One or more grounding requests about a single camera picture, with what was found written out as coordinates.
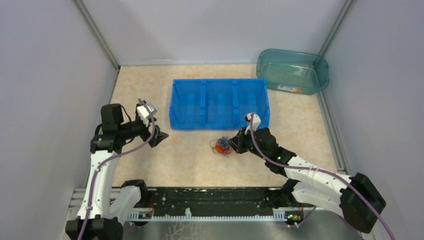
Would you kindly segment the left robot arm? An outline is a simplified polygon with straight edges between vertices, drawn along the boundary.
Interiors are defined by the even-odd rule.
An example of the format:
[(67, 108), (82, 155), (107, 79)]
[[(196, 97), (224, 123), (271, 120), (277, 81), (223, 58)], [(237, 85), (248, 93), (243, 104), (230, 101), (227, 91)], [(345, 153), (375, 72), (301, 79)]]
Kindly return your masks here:
[(125, 122), (127, 112), (121, 104), (102, 106), (101, 123), (90, 141), (90, 172), (85, 194), (76, 218), (65, 225), (65, 233), (71, 240), (121, 240), (132, 209), (147, 204), (152, 208), (153, 201), (142, 179), (125, 181), (115, 200), (111, 200), (111, 193), (122, 156), (146, 145), (153, 148), (168, 138), (156, 124), (156, 113), (149, 101), (139, 100), (135, 119)]

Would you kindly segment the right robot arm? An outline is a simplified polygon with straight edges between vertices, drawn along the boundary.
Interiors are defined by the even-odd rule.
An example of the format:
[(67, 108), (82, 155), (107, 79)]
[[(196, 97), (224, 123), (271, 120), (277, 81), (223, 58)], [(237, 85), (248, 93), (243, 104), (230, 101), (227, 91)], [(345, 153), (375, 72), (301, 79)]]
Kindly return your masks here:
[(369, 234), (386, 207), (386, 201), (364, 174), (351, 176), (330, 172), (306, 161), (277, 143), (269, 128), (253, 133), (243, 127), (229, 145), (238, 154), (250, 152), (262, 158), (265, 166), (288, 180), (281, 199), (287, 206), (304, 203), (342, 217), (355, 230)]

